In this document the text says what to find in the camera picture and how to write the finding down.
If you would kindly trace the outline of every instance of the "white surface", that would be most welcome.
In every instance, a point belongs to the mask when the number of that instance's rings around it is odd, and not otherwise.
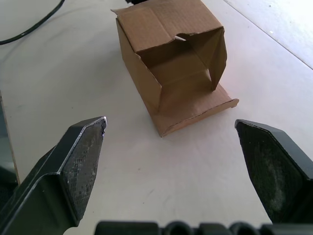
[[[90,235],[101,219],[269,222],[247,174],[237,118],[284,129],[313,156],[312,70],[225,2],[204,2],[225,26],[222,85],[240,102],[163,139],[121,58],[110,8],[123,0],[67,0],[44,27],[0,47],[0,87],[22,180],[70,125],[108,117],[85,216],[67,235]]]
[[[313,68],[312,0],[225,0]]]

